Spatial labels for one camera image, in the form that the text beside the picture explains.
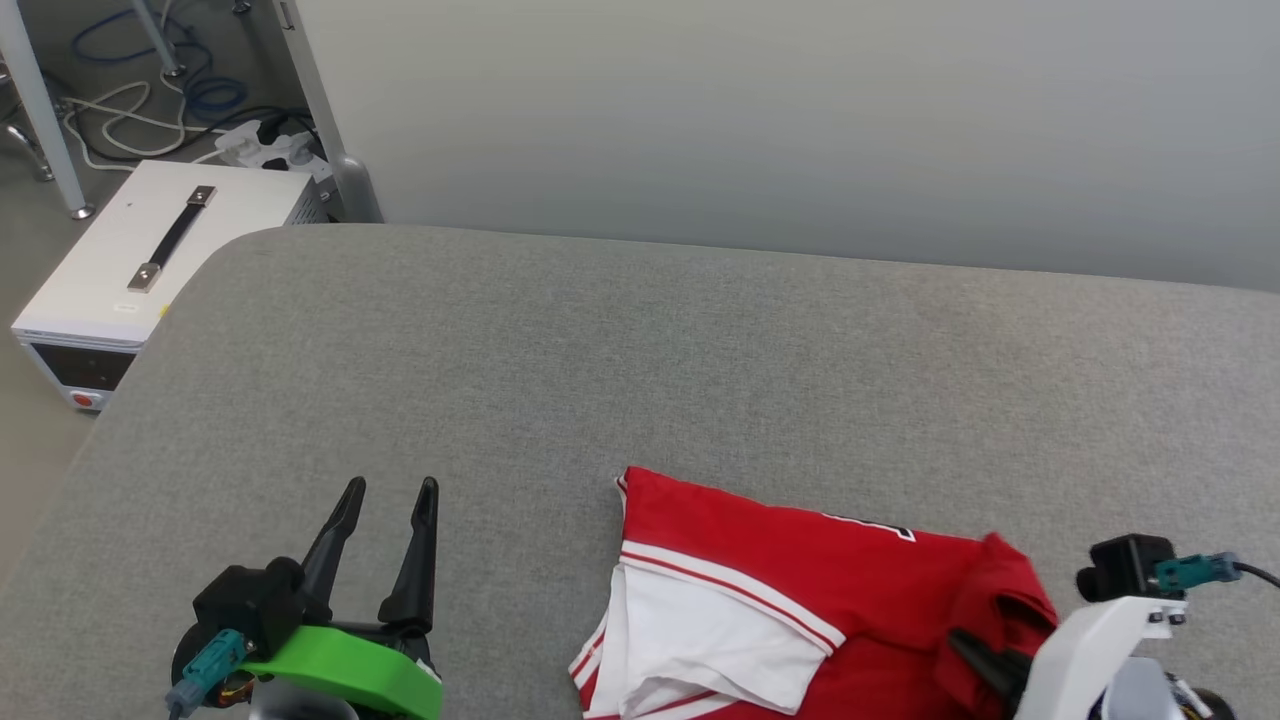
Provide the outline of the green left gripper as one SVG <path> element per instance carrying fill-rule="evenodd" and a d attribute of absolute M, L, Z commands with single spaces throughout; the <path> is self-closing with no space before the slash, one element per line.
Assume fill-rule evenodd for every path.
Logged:
<path fill-rule="evenodd" d="M 303 557 L 300 598 L 305 611 L 332 611 L 337 570 L 358 524 L 366 487 L 364 477 L 348 482 Z M 439 493 L 435 478 L 422 479 L 408 547 L 378 611 L 384 625 L 420 635 L 434 626 Z M 442 711 L 443 684 L 424 662 L 335 626 L 302 625 L 269 660 L 247 659 L 239 670 L 257 682 L 270 676 L 274 684 L 284 682 L 397 717 L 438 719 Z"/>

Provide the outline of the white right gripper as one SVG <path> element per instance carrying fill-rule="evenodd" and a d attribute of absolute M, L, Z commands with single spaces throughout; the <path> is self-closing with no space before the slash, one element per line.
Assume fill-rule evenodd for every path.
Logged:
<path fill-rule="evenodd" d="M 1142 641 L 1172 637 L 1188 602 L 1125 596 L 1073 612 L 1033 656 L 996 652 L 961 628 L 950 648 L 996 693 L 1021 693 L 1015 719 L 1088 719 Z"/>

